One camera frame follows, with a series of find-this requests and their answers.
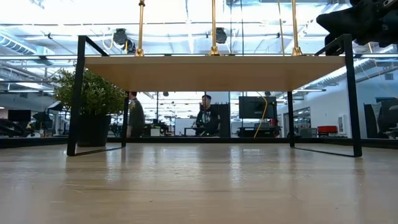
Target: gold metal rod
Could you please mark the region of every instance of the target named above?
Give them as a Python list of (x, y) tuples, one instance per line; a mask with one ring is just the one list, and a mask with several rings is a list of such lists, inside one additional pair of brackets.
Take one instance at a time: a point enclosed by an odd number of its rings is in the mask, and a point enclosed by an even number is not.
[(138, 33), (138, 49), (136, 50), (136, 56), (143, 57), (144, 49), (142, 49), (142, 23), (144, 22), (144, 6), (145, 0), (139, 1), (139, 33)]
[(303, 55), (301, 49), (299, 47), (299, 34), (297, 31), (297, 19), (296, 19), (296, 0), (292, 0), (292, 16), (293, 16), (293, 40), (294, 40), (294, 48), (292, 55), (298, 56)]
[(213, 27), (211, 29), (211, 38), (213, 39), (213, 45), (211, 46), (209, 55), (211, 56), (219, 56), (220, 53), (218, 52), (217, 43), (216, 43), (216, 0), (211, 0), (211, 17)]
[(216, 47), (216, 0), (211, 0), (211, 12), (213, 24), (211, 37), (213, 38), (213, 47)]
[(280, 0), (278, 0), (278, 9), (279, 9), (280, 38), (282, 41), (282, 54), (283, 54), (283, 56), (285, 56), (285, 41), (284, 41), (284, 31), (282, 28), (282, 13), (280, 12)]

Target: wooden table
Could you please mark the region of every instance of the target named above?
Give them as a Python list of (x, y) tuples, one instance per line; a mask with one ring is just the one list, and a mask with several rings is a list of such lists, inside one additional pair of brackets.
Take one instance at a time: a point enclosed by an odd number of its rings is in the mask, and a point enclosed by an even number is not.
[(339, 56), (86, 57), (126, 91), (292, 91), (345, 65)]

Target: yellow cable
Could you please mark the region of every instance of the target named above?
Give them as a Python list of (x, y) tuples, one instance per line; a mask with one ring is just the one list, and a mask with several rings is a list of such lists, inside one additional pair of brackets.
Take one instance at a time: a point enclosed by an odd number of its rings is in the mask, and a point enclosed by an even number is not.
[(258, 94), (264, 99), (264, 101), (266, 102), (266, 107), (264, 108), (264, 112), (262, 112), (262, 117), (261, 117), (261, 120), (260, 120), (260, 124), (259, 124), (259, 126), (258, 126), (258, 128), (257, 128), (256, 133), (254, 134), (254, 138), (256, 138), (257, 133), (258, 133), (259, 130), (260, 130), (260, 127), (261, 127), (261, 124), (262, 124), (262, 120), (264, 119), (264, 117), (265, 117), (265, 115), (266, 115), (267, 106), (268, 106), (268, 101), (267, 101), (267, 99), (266, 99), (265, 97), (263, 97), (259, 92), (257, 92), (257, 93), (258, 93)]
[(111, 50), (111, 48), (113, 47), (113, 36), (114, 36), (114, 33), (112, 34), (112, 38), (111, 38), (111, 46), (110, 47), (108, 47), (108, 46), (106, 46), (105, 45), (105, 34), (103, 35), (103, 38), (102, 38), (102, 44), (104, 45), (104, 47), (107, 49), (107, 50)]
[[(369, 46), (369, 50), (371, 51), (371, 54), (373, 54), (372, 47), (371, 47), (371, 43), (368, 43), (368, 46)], [(376, 60), (373, 59), (373, 62), (374, 62), (374, 65), (376, 66), (376, 68), (378, 68), (378, 65), (377, 65)], [(395, 95), (395, 93), (388, 87), (388, 85), (387, 85), (386, 81), (383, 79), (383, 77), (381, 77), (381, 72), (379, 72), (379, 77), (380, 77), (381, 81), (383, 82), (384, 87), (385, 87), (386, 90), (392, 95), (392, 97), (398, 99), (398, 96)]]

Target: potted plant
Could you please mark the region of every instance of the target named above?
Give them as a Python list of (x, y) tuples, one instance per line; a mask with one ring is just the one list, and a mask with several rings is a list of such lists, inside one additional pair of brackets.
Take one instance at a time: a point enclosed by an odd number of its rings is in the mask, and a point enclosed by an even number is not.
[[(76, 71), (61, 70), (60, 76), (53, 78), (53, 81), (59, 84), (54, 89), (54, 97), (64, 104), (67, 111), (70, 111), (72, 106), (75, 74)], [(78, 146), (105, 146), (111, 122), (110, 115), (121, 114), (125, 97), (126, 94), (122, 89), (89, 70), (84, 71), (80, 96)]]

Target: man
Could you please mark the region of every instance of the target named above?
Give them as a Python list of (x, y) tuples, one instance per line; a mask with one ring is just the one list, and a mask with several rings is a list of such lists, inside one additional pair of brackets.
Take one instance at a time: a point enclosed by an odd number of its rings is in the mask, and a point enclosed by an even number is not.
[(130, 115), (127, 136), (139, 138), (142, 135), (145, 125), (144, 110), (142, 109), (141, 103), (137, 100), (137, 92), (130, 92), (129, 99), (131, 103), (129, 105)]
[(218, 130), (220, 116), (217, 109), (211, 106), (211, 96), (204, 95), (201, 101), (203, 107), (199, 111), (193, 127), (197, 128), (197, 136), (212, 136)]

